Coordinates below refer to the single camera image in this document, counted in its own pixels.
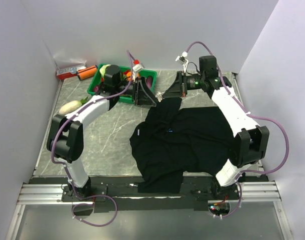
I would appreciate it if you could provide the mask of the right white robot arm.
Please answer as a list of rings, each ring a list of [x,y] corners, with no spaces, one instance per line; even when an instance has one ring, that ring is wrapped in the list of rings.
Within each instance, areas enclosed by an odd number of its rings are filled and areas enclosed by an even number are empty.
[[[230,125],[233,134],[232,145],[228,148],[228,159],[215,175],[217,183],[211,186],[211,194],[223,199],[242,171],[247,170],[266,155],[270,132],[260,126],[240,107],[231,82],[222,76],[217,59],[213,55],[199,57],[199,71],[189,75],[187,53],[175,60],[183,70],[176,73],[173,84],[164,92],[164,99],[186,97],[189,90],[201,89],[219,107]]]

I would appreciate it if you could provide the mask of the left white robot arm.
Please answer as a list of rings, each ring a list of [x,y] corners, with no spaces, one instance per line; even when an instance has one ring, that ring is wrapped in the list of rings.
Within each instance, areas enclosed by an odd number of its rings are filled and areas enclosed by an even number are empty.
[[[91,84],[91,97],[67,113],[56,114],[50,124],[46,148],[53,164],[62,165],[67,175],[68,192],[80,201],[92,194],[91,179],[82,163],[84,130],[99,116],[110,111],[121,97],[134,105],[154,107],[157,74],[136,62],[131,68],[102,64]]]

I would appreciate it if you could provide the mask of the black t-shirt garment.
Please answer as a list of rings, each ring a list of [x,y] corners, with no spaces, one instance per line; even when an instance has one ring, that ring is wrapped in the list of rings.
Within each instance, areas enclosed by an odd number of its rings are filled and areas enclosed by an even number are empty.
[[[215,176],[228,160],[234,136],[220,108],[181,103],[181,98],[159,102],[129,139],[143,178],[140,193],[177,194],[184,172]]]

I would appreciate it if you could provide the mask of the white flower brooch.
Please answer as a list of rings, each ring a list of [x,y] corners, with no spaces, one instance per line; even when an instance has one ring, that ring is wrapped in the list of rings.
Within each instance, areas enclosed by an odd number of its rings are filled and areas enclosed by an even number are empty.
[[[161,102],[161,101],[163,100],[163,94],[162,94],[161,92],[157,92],[157,93],[155,94],[155,97],[157,98],[157,100],[158,100],[159,102]]]

